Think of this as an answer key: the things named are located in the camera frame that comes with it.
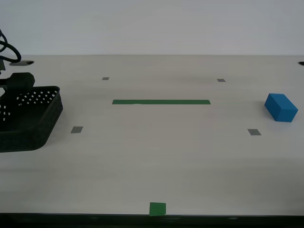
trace black cable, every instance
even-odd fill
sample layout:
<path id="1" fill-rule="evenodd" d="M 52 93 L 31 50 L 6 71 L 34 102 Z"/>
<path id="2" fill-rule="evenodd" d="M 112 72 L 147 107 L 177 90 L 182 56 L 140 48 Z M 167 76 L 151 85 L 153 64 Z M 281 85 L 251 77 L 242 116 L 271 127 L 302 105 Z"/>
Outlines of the black cable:
<path id="1" fill-rule="evenodd" d="M 1 37 L 3 37 L 4 42 L 0 40 L 0 45 L 3 45 L 3 48 L 0 49 L 0 52 L 4 51 L 6 48 L 9 48 L 15 53 L 15 55 L 17 56 L 17 59 L 7 58 L 7 57 L 4 57 L 4 56 L 0 56 L 0 59 L 6 60 L 6 61 L 11 62 L 11 63 L 20 62 L 21 61 L 21 54 L 18 52 L 17 49 L 15 49 L 12 45 L 10 45 L 8 43 L 8 40 L 6 39 L 5 35 L 2 33 L 2 31 L 0 29 L 0 38 Z"/>
<path id="2" fill-rule="evenodd" d="M 4 39 L 4 42 L 7 43 L 8 40 L 6 39 L 5 35 L 2 33 L 1 29 L 0 29 L 0 38 L 3 37 Z M 1 49 L 0 49 L 0 52 L 4 51 L 6 49 L 6 46 L 3 46 Z"/>
<path id="3" fill-rule="evenodd" d="M 12 45 L 10 45 L 9 43 L 5 43 L 1 40 L 0 40 L 0 45 L 3 45 L 5 48 L 11 49 L 15 53 L 15 55 L 17 56 L 17 59 L 7 58 L 7 57 L 4 57 L 4 56 L 0 56 L 0 59 L 6 60 L 6 61 L 11 62 L 11 63 L 17 63 L 17 62 L 21 61 L 21 54 Z"/>

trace blue block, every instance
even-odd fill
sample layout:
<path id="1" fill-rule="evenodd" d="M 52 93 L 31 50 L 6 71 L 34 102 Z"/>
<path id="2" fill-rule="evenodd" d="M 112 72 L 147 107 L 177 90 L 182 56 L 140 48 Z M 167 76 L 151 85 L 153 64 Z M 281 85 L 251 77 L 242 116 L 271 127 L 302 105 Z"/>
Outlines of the blue block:
<path id="1" fill-rule="evenodd" d="M 269 94 L 265 107 L 275 121 L 292 122 L 298 109 L 284 94 Z"/>

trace black basket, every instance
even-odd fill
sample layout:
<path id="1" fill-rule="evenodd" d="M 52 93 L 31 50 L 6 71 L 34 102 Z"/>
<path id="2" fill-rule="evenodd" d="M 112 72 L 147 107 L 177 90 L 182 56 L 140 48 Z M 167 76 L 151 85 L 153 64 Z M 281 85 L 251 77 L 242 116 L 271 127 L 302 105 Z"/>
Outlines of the black basket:
<path id="1" fill-rule="evenodd" d="M 31 151 L 48 140 L 62 110 L 57 86 L 0 97 L 0 152 Z"/>

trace white table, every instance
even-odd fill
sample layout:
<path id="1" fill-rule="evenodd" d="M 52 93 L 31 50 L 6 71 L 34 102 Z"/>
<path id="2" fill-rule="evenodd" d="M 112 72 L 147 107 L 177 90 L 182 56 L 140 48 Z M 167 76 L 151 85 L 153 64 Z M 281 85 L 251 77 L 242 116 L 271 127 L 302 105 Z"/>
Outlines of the white table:
<path id="1" fill-rule="evenodd" d="M 304 57 L 23 59 L 35 64 L 1 77 L 31 72 L 36 86 L 59 86 L 64 110 L 44 147 L 0 154 L 0 212 L 148 214 L 165 202 L 167 214 L 304 215 Z M 273 120 L 269 93 L 297 106 L 292 123 Z"/>

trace white wall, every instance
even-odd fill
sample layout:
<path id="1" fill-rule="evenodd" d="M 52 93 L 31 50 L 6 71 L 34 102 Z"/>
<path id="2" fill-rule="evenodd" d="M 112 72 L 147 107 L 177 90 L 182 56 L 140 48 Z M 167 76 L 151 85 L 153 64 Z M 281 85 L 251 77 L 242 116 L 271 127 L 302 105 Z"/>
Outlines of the white wall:
<path id="1" fill-rule="evenodd" d="M 0 0 L 22 54 L 304 55 L 304 0 Z"/>

